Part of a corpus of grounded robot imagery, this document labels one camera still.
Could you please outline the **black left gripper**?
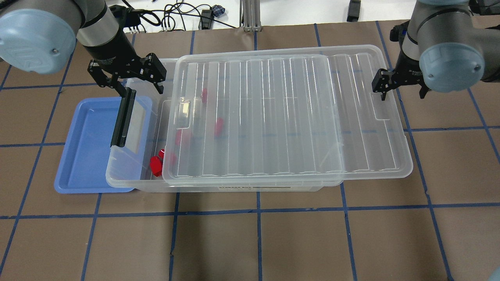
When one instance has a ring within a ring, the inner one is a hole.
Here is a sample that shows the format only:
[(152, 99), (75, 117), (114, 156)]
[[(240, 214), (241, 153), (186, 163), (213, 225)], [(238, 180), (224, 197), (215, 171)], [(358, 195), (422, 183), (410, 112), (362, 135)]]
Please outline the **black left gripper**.
[(93, 58), (87, 71), (99, 87), (114, 89), (125, 98), (127, 90), (119, 79), (138, 78), (154, 84), (159, 94), (164, 93), (167, 71), (157, 55), (141, 58), (131, 46), (96, 46), (86, 50)]

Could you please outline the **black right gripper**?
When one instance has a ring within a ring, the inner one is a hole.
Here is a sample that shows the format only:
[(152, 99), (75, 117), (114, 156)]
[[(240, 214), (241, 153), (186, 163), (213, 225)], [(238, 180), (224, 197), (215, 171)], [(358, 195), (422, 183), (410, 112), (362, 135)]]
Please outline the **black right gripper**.
[(413, 59), (399, 59), (392, 71), (379, 69), (371, 82), (372, 92), (379, 93), (382, 101), (386, 100), (388, 91), (407, 85), (420, 85), (419, 98), (425, 98), (430, 91), (419, 62)]

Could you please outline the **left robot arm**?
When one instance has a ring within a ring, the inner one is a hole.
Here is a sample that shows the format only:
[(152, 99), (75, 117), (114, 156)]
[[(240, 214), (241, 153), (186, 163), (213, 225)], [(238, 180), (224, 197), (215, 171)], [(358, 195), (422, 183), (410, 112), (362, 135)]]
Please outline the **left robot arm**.
[(166, 69), (154, 53), (141, 58), (123, 29), (138, 26), (145, 10), (108, 6), (104, 0), (2, 0), (1, 59), (26, 72), (60, 71), (80, 43), (91, 55), (87, 68), (100, 87), (121, 97), (121, 79), (138, 78), (164, 92)]

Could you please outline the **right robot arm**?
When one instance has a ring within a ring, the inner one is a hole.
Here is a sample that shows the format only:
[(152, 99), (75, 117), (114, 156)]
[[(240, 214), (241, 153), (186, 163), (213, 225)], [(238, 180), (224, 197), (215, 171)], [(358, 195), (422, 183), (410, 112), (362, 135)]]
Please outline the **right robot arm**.
[(462, 91), (477, 82), (499, 82), (499, 26), (473, 26), (468, 0), (418, 0), (411, 19), (396, 25), (389, 39), (400, 46), (393, 70), (379, 69), (372, 90), (420, 85), (429, 91)]

